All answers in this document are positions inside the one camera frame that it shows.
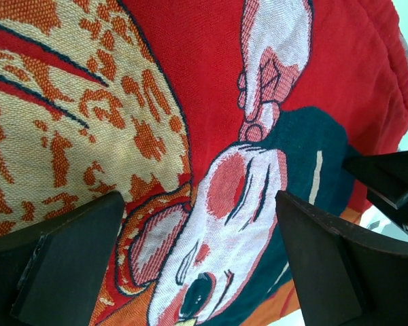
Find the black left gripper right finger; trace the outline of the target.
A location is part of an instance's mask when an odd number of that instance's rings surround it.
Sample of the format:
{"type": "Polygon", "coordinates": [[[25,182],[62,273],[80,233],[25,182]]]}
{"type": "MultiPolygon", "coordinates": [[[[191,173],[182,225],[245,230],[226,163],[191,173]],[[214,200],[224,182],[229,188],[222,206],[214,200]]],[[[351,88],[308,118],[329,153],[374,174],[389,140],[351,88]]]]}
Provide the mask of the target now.
{"type": "Polygon", "coordinates": [[[276,211],[306,325],[408,325],[408,242],[285,191],[276,211]]]}

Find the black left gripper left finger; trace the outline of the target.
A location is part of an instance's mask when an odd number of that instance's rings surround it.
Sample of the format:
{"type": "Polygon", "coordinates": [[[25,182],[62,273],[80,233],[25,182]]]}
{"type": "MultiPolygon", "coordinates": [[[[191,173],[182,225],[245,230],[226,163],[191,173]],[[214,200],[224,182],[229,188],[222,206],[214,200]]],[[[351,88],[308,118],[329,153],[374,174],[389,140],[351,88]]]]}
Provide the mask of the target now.
{"type": "Polygon", "coordinates": [[[0,237],[0,325],[88,325],[123,212],[110,192],[0,237]]]}

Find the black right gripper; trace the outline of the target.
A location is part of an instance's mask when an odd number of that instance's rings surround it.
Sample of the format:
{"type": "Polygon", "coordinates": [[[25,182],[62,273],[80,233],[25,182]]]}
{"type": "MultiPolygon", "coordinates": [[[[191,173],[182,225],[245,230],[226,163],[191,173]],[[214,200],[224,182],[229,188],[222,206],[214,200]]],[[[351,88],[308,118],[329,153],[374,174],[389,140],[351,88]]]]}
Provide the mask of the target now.
{"type": "Polygon", "coordinates": [[[408,151],[348,158],[344,169],[397,209],[397,224],[408,234],[408,151]]]}

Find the red patterned cloth placemat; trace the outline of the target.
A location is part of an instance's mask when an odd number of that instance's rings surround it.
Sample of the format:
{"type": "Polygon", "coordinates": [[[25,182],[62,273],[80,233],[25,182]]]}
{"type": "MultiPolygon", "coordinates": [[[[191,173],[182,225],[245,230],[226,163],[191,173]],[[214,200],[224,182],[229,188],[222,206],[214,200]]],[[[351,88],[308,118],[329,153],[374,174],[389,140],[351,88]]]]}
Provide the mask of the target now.
{"type": "Polygon", "coordinates": [[[0,1],[0,239],[125,201],[89,325],[290,315],[277,192],[359,223],[407,130],[391,1],[0,1]]]}

